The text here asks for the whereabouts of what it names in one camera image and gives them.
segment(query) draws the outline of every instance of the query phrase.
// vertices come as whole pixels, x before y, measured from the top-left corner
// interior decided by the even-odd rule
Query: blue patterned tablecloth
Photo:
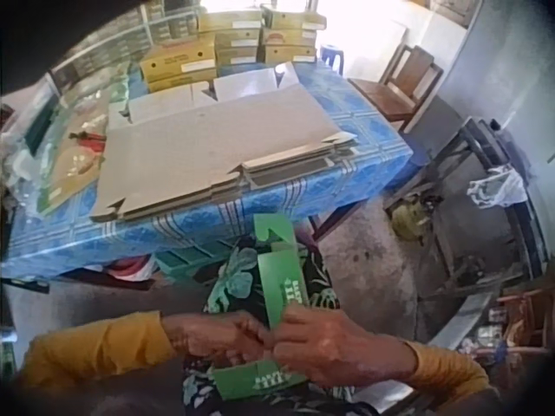
[[[220,69],[220,75],[264,68],[248,64]],[[359,157],[326,172],[248,192],[225,204],[177,210],[132,223],[93,223],[93,183],[45,219],[17,211],[3,277],[57,276],[90,264],[107,263],[175,247],[189,247],[251,232],[252,215],[284,212],[299,220],[339,206],[373,198],[404,167],[410,148],[392,126],[346,80],[321,62],[295,64],[299,80],[334,122],[356,134]],[[131,75],[129,98],[143,95],[140,77]],[[63,132],[54,122],[45,141]]]

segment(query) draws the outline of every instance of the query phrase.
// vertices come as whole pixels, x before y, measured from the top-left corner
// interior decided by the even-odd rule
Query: wooden chair
[[[544,276],[506,288],[497,303],[506,311],[506,346],[479,348],[474,354],[478,360],[493,361],[505,353],[492,376],[496,387],[512,391],[526,379],[526,369],[541,365],[538,358],[551,356],[555,348],[555,258]]]
[[[395,75],[407,52],[410,54],[407,61]],[[423,93],[416,96],[415,93],[430,69],[434,71],[431,81]],[[429,97],[442,74],[443,69],[434,64],[434,57],[424,49],[400,45],[380,82],[357,79],[349,79],[349,82],[374,104],[389,122],[402,121],[400,130],[403,130]]]

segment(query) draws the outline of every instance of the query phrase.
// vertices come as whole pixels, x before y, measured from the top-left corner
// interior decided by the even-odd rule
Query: blue stool
[[[345,63],[345,57],[343,51],[333,45],[322,45],[320,47],[320,56],[322,61],[329,65],[332,69],[336,63],[336,58],[339,57],[339,75],[343,76],[343,64]]]

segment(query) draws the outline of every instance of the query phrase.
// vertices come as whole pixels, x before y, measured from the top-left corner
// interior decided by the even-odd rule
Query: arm
[[[416,342],[407,345],[416,355],[418,365],[403,382],[432,394],[441,408],[492,388],[484,369],[467,355]]]
[[[490,388],[470,358],[366,332],[342,311],[291,305],[275,331],[276,361],[322,387],[398,380],[449,405]]]
[[[26,387],[74,387],[175,355],[160,313],[137,313],[36,337],[18,380]]]
[[[35,338],[18,380],[25,387],[59,390],[151,367],[177,354],[256,360],[266,336],[262,324],[246,313],[165,318],[160,312],[136,313]]]

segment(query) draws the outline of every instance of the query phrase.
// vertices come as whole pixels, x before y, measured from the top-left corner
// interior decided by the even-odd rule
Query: yellow long-sleeve shirt
[[[408,345],[418,365],[405,382],[434,395],[443,406],[489,388],[486,373],[469,357],[415,342]],[[18,379],[26,387],[59,390],[154,366],[175,355],[160,313],[136,313],[35,338]]]

